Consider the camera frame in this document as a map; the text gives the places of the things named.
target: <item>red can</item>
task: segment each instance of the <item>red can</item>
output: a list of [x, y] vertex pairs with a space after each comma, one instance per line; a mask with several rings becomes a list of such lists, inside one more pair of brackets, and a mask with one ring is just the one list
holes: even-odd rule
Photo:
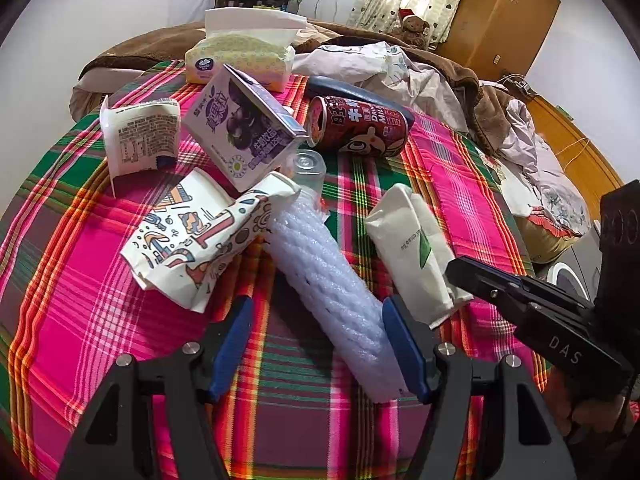
[[395, 156], [409, 128], [396, 110], [341, 97], [314, 97], [305, 122], [308, 145], [322, 152]]

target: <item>white foam net sleeve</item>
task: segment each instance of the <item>white foam net sleeve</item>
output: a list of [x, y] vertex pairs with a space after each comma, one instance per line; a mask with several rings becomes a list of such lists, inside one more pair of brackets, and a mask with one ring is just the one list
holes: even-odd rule
[[374, 402], [406, 390], [382, 322], [382, 303], [351, 269], [338, 243], [302, 192], [274, 215], [265, 249]]

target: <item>purple grape juice box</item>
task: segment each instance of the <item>purple grape juice box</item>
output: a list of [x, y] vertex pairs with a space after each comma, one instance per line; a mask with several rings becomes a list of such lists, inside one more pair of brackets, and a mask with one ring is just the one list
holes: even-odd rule
[[228, 64], [196, 97], [182, 124], [240, 192], [280, 166], [307, 138], [260, 83]]

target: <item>hand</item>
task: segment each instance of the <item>hand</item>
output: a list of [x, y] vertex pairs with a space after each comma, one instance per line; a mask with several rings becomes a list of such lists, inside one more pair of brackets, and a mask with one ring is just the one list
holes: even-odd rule
[[[572, 413], [572, 394], [567, 387], [568, 381], [564, 374], [556, 368], [549, 370], [543, 397], [556, 426], [562, 436], [567, 436], [572, 428], [572, 422], [591, 428], [597, 433], [610, 432], [618, 420], [618, 415], [624, 404], [622, 395], [613, 400], [587, 399], [579, 403]], [[628, 410], [627, 419], [631, 418]]]

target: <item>plaid tablecloth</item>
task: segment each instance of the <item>plaid tablecloth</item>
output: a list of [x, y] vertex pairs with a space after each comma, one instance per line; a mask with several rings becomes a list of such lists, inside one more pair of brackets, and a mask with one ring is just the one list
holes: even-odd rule
[[[278, 99], [303, 121], [306, 79], [293, 76]], [[114, 106], [161, 97], [185, 111], [200, 91], [184, 63], [158, 64], [111, 98]], [[207, 312], [188, 312], [142, 292], [118, 252], [151, 206], [199, 166], [217, 175], [183, 132], [178, 164], [109, 186], [97, 114], [83, 118], [34, 168], [0, 230], [0, 428], [25, 466], [53, 478], [70, 432], [117, 355], [168, 354], [198, 339], [236, 294], [254, 298], [254, 330], [230, 393], [212, 413], [226, 466], [242, 479], [395, 478], [408, 466], [428, 408], [413, 398], [375, 405], [355, 383], [296, 293], [254, 242], [224, 273]], [[530, 263], [490, 172], [469, 141], [418, 116], [403, 154], [389, 160], [326, 159], [327, 225], [345, 256], [383, 299], [392, 281], [367, 238], [367, 212], [396, 182], [433, 206], [456, 254], [510, 272]], [[545, 364], [518, 343], [495, 308], [474, 301], [447, 321], [443, 338], [469, 355], [520, 355], [539, 383]], [[161, 466], [176, 476], [162, 400], [155, 418]], [[459, 477], [470, 473], [478, 438], [470, 410]]]

